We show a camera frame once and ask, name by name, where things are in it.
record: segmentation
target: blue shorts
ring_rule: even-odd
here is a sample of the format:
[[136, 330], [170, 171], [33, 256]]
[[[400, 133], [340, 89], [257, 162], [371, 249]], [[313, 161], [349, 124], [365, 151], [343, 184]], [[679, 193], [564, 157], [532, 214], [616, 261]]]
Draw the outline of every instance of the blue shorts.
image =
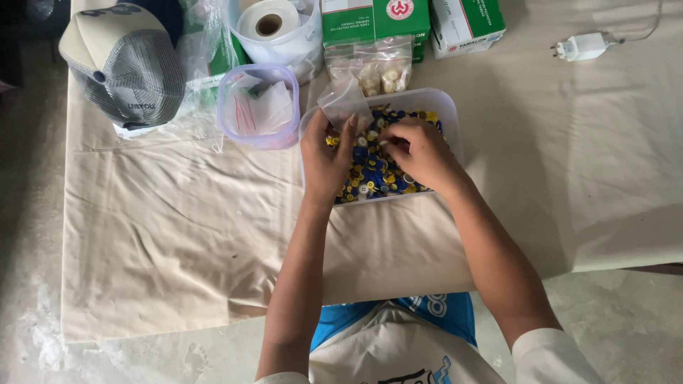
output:
[[[477, 346], [477, 340], [474, 338], [474, 310], [469, 292], [402, 297], [391, 301], [444, 331]], [[369, 314], [379, 303], [382, 301], [363, 301], [323, 307], [318, 327], [311, 341], [311, 352], [332, 336]]]

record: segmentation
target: hand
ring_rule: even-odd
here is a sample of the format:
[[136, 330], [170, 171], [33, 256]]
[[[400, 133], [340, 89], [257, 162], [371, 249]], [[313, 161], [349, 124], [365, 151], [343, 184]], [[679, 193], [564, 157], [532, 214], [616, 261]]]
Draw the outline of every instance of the hand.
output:
[[356, 115], [346, 121], [341, 141], [335, 149], [325, 142], [328, 134], [336, 135], [325, 113], [319, 109], [313, 115], [301, 138], [301, 157], [306, 176], [304, 200], [329, 206], [334, 204], [337, 193], [348, 177], [357, 124]]
[[451, 193], [466, 176], [438, 129], [422, 119], [402, 118], [378, 140], [404, 172], [441, 195]]

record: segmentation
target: red logo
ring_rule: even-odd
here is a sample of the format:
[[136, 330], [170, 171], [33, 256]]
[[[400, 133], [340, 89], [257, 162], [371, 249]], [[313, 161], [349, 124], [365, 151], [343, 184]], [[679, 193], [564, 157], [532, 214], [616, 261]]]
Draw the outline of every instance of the red logo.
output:
[[387, 15], [394, 20], [403, 20], [415, 9], [413, 0], [391, 0], [387, 4]]

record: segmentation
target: concrete floor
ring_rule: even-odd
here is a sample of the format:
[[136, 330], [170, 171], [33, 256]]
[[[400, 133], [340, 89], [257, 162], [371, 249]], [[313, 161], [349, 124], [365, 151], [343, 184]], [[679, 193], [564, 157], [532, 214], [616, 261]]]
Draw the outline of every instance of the concrete floor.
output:
[[[63, 345], [59, 334], [67, 68], [23, 50], [25, 86], [0, 103], [0, 384], [250, 383], [263, 318], [230, 327]], [[632, 271], [546, 282], [560, 322], [608, 383], [680, 383], [683, 277]], [[474, 294], [477, 340], [508, 383], [502, 335]]]

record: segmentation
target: cap mesh back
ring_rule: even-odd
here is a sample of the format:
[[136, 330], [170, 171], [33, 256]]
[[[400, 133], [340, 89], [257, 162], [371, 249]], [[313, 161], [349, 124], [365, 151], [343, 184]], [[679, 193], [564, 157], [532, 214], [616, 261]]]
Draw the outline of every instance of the cap mesh back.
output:
[[103, 83], [93, 78], [92, 70], [67, 62], [85, 97], [117, 125], [167, 123], [182, 101], [185, 82], [164, 31], [135, 31], [119, 40], [101, 71]]

